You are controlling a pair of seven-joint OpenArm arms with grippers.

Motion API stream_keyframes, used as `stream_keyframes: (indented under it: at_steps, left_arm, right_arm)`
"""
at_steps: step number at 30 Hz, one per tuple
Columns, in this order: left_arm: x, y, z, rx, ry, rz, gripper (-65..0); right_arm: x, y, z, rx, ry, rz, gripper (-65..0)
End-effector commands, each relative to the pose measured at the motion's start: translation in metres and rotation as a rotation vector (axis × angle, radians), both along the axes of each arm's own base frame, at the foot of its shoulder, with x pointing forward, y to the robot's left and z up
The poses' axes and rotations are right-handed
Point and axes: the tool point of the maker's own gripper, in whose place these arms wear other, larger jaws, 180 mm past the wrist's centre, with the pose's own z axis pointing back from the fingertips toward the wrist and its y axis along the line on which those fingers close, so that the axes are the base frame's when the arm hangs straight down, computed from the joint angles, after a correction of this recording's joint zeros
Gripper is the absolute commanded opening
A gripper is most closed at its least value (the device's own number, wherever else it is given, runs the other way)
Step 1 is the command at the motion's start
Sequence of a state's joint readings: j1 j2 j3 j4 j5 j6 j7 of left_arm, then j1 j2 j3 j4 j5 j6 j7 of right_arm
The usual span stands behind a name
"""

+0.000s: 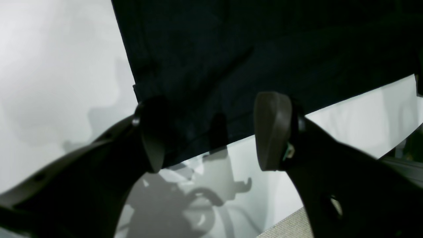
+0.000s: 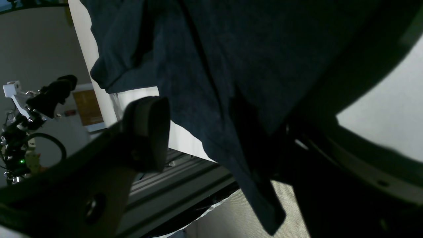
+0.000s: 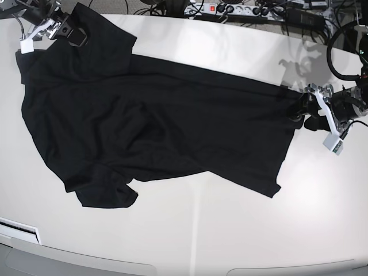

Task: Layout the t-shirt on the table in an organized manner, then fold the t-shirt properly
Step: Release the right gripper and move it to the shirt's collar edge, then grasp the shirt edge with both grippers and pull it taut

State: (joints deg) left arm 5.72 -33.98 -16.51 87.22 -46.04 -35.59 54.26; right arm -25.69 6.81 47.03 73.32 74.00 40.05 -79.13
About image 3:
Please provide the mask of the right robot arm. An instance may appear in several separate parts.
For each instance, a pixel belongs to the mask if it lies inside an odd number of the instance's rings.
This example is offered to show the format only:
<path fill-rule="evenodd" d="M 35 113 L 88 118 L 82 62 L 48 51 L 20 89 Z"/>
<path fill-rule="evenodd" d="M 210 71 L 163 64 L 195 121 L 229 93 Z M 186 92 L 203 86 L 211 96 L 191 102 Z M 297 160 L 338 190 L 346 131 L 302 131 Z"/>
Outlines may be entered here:
<path fill-rule="evenodd" d="M 70 14 L 63 12 L 60 1 L 1 1 L 1 19 L 15 18 L 21 26 L 21 40 L 65 39 L 81 47 L 87 43 L 86 31 Z"/>

